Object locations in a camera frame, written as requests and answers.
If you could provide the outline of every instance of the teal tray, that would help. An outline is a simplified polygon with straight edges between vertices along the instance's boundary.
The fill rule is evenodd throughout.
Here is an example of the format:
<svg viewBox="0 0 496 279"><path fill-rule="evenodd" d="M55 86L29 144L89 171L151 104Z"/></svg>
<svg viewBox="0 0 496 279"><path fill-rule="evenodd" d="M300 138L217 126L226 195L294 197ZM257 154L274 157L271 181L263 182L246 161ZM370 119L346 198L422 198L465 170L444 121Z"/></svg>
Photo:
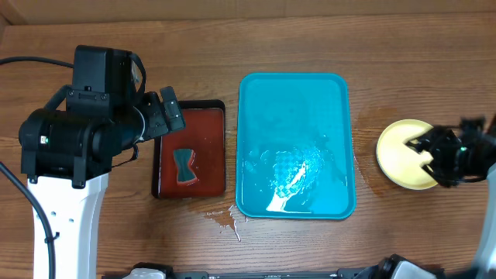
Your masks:
<svg viewBox="0 0 496 279"><path fill-rule="evenodd" d="M250 74L239 87L236 204L250 217L345 219L357 204L346 82Z"/></svg>

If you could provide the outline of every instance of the wooden tabletop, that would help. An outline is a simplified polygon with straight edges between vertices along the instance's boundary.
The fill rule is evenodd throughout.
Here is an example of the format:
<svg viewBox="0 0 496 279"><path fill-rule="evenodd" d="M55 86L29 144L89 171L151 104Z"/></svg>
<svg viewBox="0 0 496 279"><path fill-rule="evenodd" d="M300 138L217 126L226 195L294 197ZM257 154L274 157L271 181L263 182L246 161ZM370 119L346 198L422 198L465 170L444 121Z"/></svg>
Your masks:
<svg viewBox="0 0 496 279"><path fill-rule="evenodd" d="M100 218L99 274L140 261L182 271L335 270L373 265L393 253L454 271L467 267L477 248L486 183L405 190L381 173L375 143L399 119L455 125L461 116L492 117L495 26L496 15L486 13L12 26L0 57L72 61L79 44L131 50L146 67L148 90L171 85L179 99L220 98L226 104L225 196L152 198L153 143L142 144L138 161L110 174ZM247 222L233 207L238 88L253 72L326 72L346 80L357 192L348 219ZM71 70L63 67L0 67L0 158L22 180L19 127L70 82ZM30 278L31 208L4 178L0 189L0 276Z"/></svg>

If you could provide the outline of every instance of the wood grain surface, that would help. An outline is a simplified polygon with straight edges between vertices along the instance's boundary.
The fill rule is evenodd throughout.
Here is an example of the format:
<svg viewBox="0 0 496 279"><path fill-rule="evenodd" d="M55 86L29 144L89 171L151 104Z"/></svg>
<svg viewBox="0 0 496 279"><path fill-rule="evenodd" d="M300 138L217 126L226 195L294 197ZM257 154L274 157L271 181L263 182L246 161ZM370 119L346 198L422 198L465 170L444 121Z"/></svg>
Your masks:
<svg viewBox="0 0 496 279"><path fill-rule="evenodd" d="M152 198L153 143L142 144L138 161L110 175L100 218L99 274L125 271L140 261L182 271L335 270L373 265L392 253L454 271L467 267L477 248L486 184L408 191L381 173L374 148L381 131L399 119L457 124L461 116L493 115L495 16L8 26L0 57L72 61L78 44L131 50L146 67L148 90L171 85L179 99L220 98L226 104L225 196ZM346 80L357 175L357 207L348 219L245 219L232 207L239 83L249 73L267 71L331 72ZM0 67L0 158L23 180L19 126L70 82L71 70L63 67L27 62ZM30 278L31 208L6 179L0 178L0 186L0 277Z"/></svg>

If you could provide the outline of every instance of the round plate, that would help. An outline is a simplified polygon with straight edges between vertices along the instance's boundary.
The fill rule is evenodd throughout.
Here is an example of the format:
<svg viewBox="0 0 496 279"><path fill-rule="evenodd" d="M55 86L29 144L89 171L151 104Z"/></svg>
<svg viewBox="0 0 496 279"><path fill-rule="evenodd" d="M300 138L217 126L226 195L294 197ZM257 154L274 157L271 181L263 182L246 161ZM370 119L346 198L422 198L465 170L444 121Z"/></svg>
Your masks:
<svg viewBox="0 0 496 279"><path fill-rule="evenodd" d="M404 119L389 125L377 142L377 161L382 171L394 183L412 190L425 190L437 182L420 166L432 160L429 152L418 154L405 143L421 136L432 126L415 119Z"/></svg>

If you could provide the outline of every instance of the cable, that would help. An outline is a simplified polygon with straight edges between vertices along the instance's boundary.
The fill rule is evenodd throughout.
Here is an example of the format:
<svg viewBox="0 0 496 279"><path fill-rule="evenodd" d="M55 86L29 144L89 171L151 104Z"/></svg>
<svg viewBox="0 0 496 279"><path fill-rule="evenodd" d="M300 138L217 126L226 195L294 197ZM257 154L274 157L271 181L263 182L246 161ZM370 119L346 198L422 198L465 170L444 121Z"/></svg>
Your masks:
<svg viewBox="0 0 496 279"><path fill-rule="evenodd" d="M45 212L33 193L2 162L0 162L0 171L24 194L36 211L36 214L40 217L41 224L45 230L45 242L48 245L48 278L55 279L55 246L53 244L52 229L50 228Z"/></svg>
<svg viewBox="0 0 496 279"><path fill-rule="evenodd" d="M8 58L0 59L0 65L12 63L12 62L20 62L20 61L42 62L42 63L48 63L48 64L53 64L53 65L59 65L59 66L63 66L63 67L74 68L74 65L71 63L58 61L58 60L54 60L54 59L50 59L50 58L44 58L44 57L8 57Z"/></svg>

